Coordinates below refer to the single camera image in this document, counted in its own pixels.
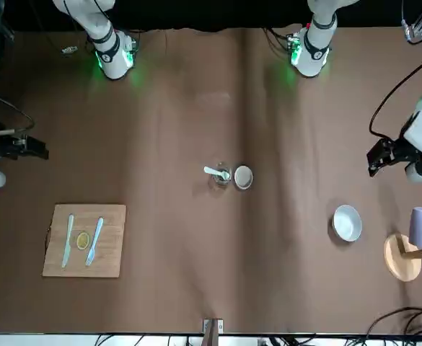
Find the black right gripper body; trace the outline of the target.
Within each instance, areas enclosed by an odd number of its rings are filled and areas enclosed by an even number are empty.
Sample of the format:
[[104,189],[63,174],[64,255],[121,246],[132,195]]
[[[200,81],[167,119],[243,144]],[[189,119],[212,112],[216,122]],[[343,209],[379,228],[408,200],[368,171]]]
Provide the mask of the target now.
[[27,136],[0,136],[0,157],[18,159],[26,155]]

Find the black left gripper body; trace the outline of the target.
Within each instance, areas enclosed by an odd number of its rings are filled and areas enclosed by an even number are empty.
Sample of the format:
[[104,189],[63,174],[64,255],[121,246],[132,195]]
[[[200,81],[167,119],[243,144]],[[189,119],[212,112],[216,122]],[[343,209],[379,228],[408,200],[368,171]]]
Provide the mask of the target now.
[[404,138],[398,138],[394,141],[392,154],[393,164],[401,162],[412,164],[418,161],[418,150]]

